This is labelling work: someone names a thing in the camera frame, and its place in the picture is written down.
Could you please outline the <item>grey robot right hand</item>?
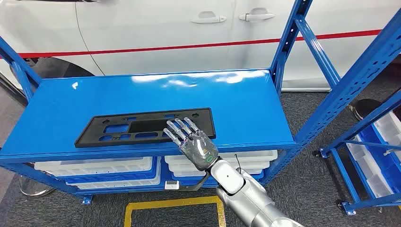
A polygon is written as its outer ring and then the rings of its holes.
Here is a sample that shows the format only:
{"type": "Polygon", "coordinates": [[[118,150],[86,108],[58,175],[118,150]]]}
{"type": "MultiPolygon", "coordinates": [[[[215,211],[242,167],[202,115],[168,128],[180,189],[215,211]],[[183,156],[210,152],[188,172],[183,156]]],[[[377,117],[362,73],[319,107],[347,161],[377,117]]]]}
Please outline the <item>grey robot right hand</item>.
{"type": "Polygon", "coordinates": [[[199,171],[211,168],[219,159],[218,149],[197,125],[188,117],[184,120],[168,120],[163,132],[178,146],[199,171]]]}

